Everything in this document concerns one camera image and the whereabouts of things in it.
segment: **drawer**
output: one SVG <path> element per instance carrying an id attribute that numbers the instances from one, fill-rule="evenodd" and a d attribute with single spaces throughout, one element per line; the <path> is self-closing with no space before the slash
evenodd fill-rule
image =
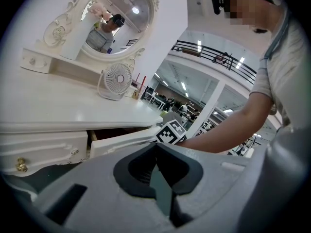
<path id="1" fill-rule="evenodd" d="M 100 138 L 103 137 L 103 135 L 101 135 L 97 131 L 90 131 L 89 137 L 92 141 L 90 158 L 113 153 L 127 146 L 139 145 L 155 141 L 156 133 L 159 131 L 159 129 L 160 127 L 154 127 L 138 132 L 115 136 L 108 139 Z"/>
<path id="2" fill-rule="evenodd" d="M 86 145 L 86 131 L 0 134 L 0 171 L 28 176 L 46 166 L 78 163 L 86 159 Z"/>

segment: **fan grille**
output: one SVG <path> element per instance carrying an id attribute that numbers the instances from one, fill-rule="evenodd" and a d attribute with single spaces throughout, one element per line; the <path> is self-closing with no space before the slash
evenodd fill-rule
<path id="1" fill-rule="evenodd" d="M 122 94 L 132 83 L 132 74 L 125 64 L 113 64 L 104 73 L 104 83 L 111 92 Z"/>

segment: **white vanity table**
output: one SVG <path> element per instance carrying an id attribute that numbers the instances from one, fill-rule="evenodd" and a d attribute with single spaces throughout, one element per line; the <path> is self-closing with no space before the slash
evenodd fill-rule
<path id="1" fill-rule="evenodd" d="M 96 84 L 100 74 L 114 64 L 133 71 L 153 30 L 159 1 L 145 0 L 150 9 L 146 32 L 127 50 L 103 54 L 85 43 L 76 59 L 61 56 L 62 48 L 72 47 L 66 39 L 81 22 L 89 1 L 69 2 L 67 11 L 47 27 L 43 40 L 23 49 L 22 68 L 6 73 L 0 106 L 0 171 L 4 174 L 28 176 L 46 166 L 79 163 L 155 139 L 156 124 L 163 120 L 158 113 L 123 95 L 119 101 L 104 99 Z M 133 24 L 130 15 L 119 13 Z M 102 140 L 94 132 L 112 128 L 135 129 Z M 88 140 L 92 141 L 90 149 Z"/>
<path id="2" fill-rule="evenodd" d="M 103 99 L 96 87 L 79 81 L 19 68 L 1 96 L 0 161 L 6 174 L 30 175 L 39 169 L 85 161 L 86 130 L 152 127 L 162 118 L 139 100 Z M 152 141 L 158 127 L 98 140 L 90 155 L 98 156 L 124 144 Z M 18 171 L 18 158 L 27 171 Z"/>

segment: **tabletop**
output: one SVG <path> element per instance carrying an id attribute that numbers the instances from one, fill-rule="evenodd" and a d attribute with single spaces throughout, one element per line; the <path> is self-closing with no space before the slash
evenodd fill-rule
<path id="1" fill-rule="evenodd" d="M 155 100 L 165 104 L 165 102 L 161 101 L 160 99 L 156 98 L 154 95 L 150 94 L 149 92 L 146 92 L 146 94 L 148 94 L 149 96 L 153 97 Z"/>
<path id="2" fill-rule="evenodd" d="M 2 79 L 0 99 L 0 133 L 149 127 L 163 120 L 140 100 L 103 99 L 93 85 L 23 68 Z"/>

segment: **red object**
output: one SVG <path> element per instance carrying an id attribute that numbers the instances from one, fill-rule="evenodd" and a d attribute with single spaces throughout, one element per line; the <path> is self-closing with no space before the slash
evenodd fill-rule
<path id="1" fill-rule="evenodd" d="M 145 77 L 144 77 L 144 80 L 142 81 L 141 86 L 143 86 L 143 85 L 144 85 L 144 83 L 145 83 L 145 79 L 146 79 L 146 75 L 145 75 Z"/>
<path id="2" fill-rule="evenodd" d="M 145 79 L 146 79 L 146 75 L 145 75 L 145 77 L 144 77 L 144 80 L 142 81 L 142 84 L 141 84 L 141 86 L 140 86 L 140 89 L 139 89 L 139 92 L 138 93 L 140 93 L 141 92 L 141 88 L 142 88 L 142 86 L 144 85 L 144 83 L 145 83 Z"/>
<path id="3" fill-rule="evenodd" d="M 136 82 L 137 82 L 137 79 L 138 79 L 139 75 L 140 75 L 140 73 L 138 74 L 138 76 L 137 76 L 137 78 L 136 78 Z"/>

